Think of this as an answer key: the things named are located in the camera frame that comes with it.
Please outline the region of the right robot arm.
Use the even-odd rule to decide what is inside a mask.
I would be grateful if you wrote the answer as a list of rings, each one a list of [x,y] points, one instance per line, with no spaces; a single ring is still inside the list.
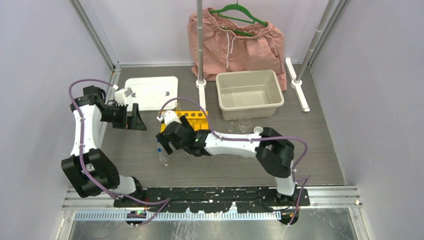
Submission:
[[[274,177],[281,204],[288,206],[299,202],[301,192],[297,191],[295,168],[309,149],[299,137],[281,135],[271,127],[250,134],[195,130],[190,124],[177,121],[167,124],[155,137],[169,155],[175,150],[183,150],[195,157],[234,155],[254,158]]]

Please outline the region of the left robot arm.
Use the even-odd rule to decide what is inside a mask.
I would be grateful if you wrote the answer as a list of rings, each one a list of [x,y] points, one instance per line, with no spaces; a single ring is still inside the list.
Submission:
[[[135,177],[125,177],[101,150],[99,132],[103,123],[111,123],[115,129],[147,130],[138,104],[135,113],[127,115],[127,106],[106,103],[106,92],[94,85],[83,88],[83,96],[70,105],[75,118],[75,139],[70,157],[62,160],[61,169],[81,198],[95,197],[101,193],[111,195],[133,206],[141,206],[146,193]]]

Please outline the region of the clear glass test tube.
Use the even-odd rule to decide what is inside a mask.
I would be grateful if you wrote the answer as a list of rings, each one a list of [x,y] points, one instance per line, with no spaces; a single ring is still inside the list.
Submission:
[[[175,104],[175,111],[176,112],[181,112],[182,110],[181,110],[181,104],[177,101],[176,102],[176,104]]]

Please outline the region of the blue capped tube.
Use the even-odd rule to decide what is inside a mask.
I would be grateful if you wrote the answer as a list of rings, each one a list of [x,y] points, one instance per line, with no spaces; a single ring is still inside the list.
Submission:
[[[162,148],[157,148],[158,158],[161,163],[165,163],[167,161],[167,155],[166,152]]]
[[[163,149],[162,144],[160,143],[160,141],[159,141],[159,140],[157,140],[157,150],[158,150],[159,152],[161,152],[161,151],[162,151],[162,149]]]

